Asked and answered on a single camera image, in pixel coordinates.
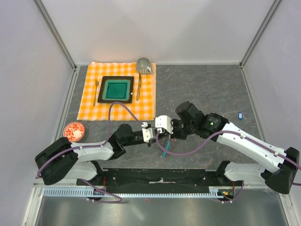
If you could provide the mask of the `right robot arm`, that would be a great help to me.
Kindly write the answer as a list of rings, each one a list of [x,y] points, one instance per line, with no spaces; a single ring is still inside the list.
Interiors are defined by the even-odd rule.
[[[175,112],[179,119],[170,119],[167,123],[172,137],[186,139],[195,134],[204,140],[229,146],[255,161],[251,164],[223,161],[215,174],[218,184],[224,186],[230,181],[244,181],[265,184],[278,193],[289,194],[299,166],[297,149],[270,145],[216,113],[203,114],[188,101],[180,104]]]

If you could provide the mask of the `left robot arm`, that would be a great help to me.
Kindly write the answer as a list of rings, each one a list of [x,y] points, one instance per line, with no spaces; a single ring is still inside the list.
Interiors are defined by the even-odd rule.
[[[53,185],[64,178],[88,180],[93,185],[103,181],[97,160],[110,161],[126,153],[126,146],[151,145],[156,129],[143,123],[140,131],[122,124],[106,141],[98,143],[70,142],[61,137],[35,157],[37,176],[45,185]]]

